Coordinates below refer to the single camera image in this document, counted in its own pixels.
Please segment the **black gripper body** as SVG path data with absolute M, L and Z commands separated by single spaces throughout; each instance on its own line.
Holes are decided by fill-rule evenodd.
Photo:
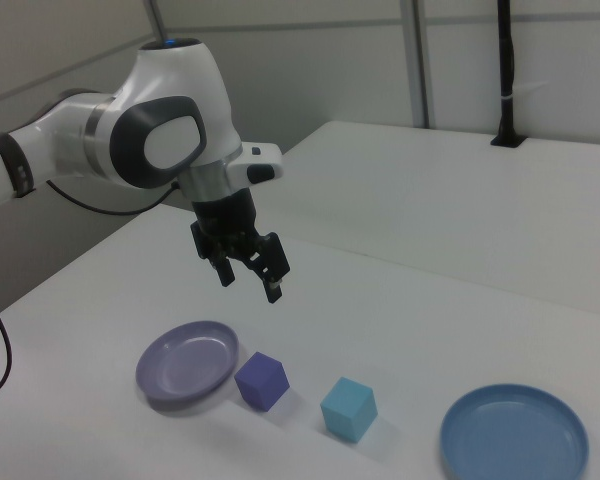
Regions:
M 214 201 L 193 202 L 192 207 L 196 221 L 191 231 L 197 249 L 212 249 L 216 243 L 259 237 L 250 191 L 238 191 Z

